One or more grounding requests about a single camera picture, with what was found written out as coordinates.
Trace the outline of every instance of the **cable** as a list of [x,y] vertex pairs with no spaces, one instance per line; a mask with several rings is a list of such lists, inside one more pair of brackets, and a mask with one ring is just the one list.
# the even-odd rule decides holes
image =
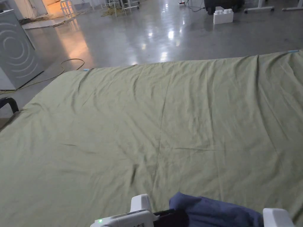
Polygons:
[[[60,76],[62,73],[64,73],[65,68],[62,66],[62,63],[66,62],[66,61],[70,61],[70,60],[80,60],[80,61],[83,61],[83,60],[82,60],[82,59],[80,59],[80,58],[71,58],[71,59],[67,59],[67,60],[65,60],[65,61],[63,61],[63,62],[61,62],[61,63],[60,63],[60,67],[61,67],[61,68],[63,68],[63,71],[62,71],[62,72],[60,72],[60,73],[59,73],[57,76],[51,77],[51,78],[46,79],[46,80],[38,81],[38,82],[33,83],[33,84],[29,84],[29,85],[27,85],[27,86],[24,86],[24,87],[18,88],[17,90],[13,90],[13,91],[0,91],[0,94],[8,94],[8,93],[13,93],[13,92],[15,92],[15,91],[18,91],[18,90],[21,90],[21,89],[23,89],[23,88],[26,88],[26,87],[32,86],[32,85],[34,85],[34,84],[38,84],[38,83],[41,83],[41,82],[44,82],[44,81],[48,81],[48,80],[54,79],[54,78],[56,78],[56,77]],[[85,63],[85,61],[83,61],[82,65],[80,65],[80,66],[79,66],[79,67],[78,67],[76,70],[80,69],[80,68],[81,68],[81,67],[84,65],[84,63]]]
[[189,0],[187,0],[186,3],[187,3],[187,5],[188,5],[188,7],[189,7],[193,12],[198,12],[198,11],[200,11],[201,9],[205,9],[205,7],[201,8],[201,6],[202,6],[204,0],[202,0],[200,7],[197,7],[197,6],[189,6],[189,3],[188,3],[188,2],[189,2]]

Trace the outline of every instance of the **blue cloth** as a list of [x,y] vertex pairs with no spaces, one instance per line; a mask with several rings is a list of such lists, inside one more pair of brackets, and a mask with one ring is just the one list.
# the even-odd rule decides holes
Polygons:
[[169,200],[169,208],[184,210],[189,227],[261,227],[263,216],[251,209],[205,197],[178,192]]

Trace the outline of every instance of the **polished floor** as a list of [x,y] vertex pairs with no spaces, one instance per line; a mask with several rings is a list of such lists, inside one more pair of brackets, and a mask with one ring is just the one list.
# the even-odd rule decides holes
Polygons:
[[[30,83],[56,75],[61,71],[59,64],[69,58],[83,59],[83,69],[302,49],[303,11],[281,11],[283,7],[296,6],[297,0],[269,0],[270,3],[275,5],[274,12],[246,15],[241,10],[234,14],[233,23],[213,25],[213,16],[207,15],[204,9],[193,12],[179,6],[178,0],[147,0],[127,16],[102,17],[104,10],[96,9],[58,27],[28,30],[47,69]],[[192,5],[199,7],[201,1],[192,0]],[[246,7],[256,5],[257,1],[245,4]],[[64,67],[74,70],[80,64],[74,60]],[[23,107],[50,82],[9,96]],[[0,117],[10,114],[8,107],[0,109]]]

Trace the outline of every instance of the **black handle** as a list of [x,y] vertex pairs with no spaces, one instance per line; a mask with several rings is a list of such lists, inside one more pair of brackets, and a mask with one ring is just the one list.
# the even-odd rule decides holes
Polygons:
[[13,113],[16,113],[19,111],[18,105],[15,101],[15,99],[10,98],[10,97],[4,97],[0,99],[0,109],[5,106],[6,104],[9,104],[11,106],[11,109]]

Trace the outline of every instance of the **white stool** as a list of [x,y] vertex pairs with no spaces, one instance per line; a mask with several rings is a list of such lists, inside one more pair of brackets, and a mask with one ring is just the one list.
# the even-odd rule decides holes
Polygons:
[[66,16],[68,17],[67,10],[69,11],[69,14],[71,15],[71,17],[73,17],[70,8],[73,10],[74,15],[76,16],[77,11],[76,11],[76,8],[75,8],[72,0],[61,0],[60,1],[60,6],[61,6],[61,10],[62,10],[63,15],[64,15],[65,18],[66,18]]

